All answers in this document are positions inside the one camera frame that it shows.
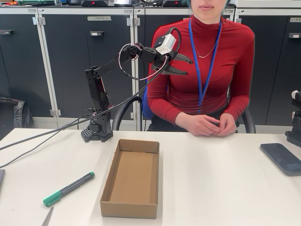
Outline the person's right hand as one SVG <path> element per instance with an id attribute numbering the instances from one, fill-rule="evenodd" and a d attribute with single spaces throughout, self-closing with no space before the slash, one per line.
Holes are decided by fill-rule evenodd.
<path id="1" fill-rule="evenodd" d="M 194 136 L 211 136 L 222 131 L 216 126 L 220 121 L 208 115 L 189 115 L 179 113 L 175 119 L 175 124 Z"/>

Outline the person's left hand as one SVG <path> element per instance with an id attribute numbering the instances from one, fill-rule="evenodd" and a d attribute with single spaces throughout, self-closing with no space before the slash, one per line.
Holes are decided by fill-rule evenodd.
<path id="1" fill-rule="evenodd" d="M 220 116 L 219 132 L 214 132 L 213 136 L 227 137 L 236 132 L 236 122 L 231 114 L 223 113 Z"/>

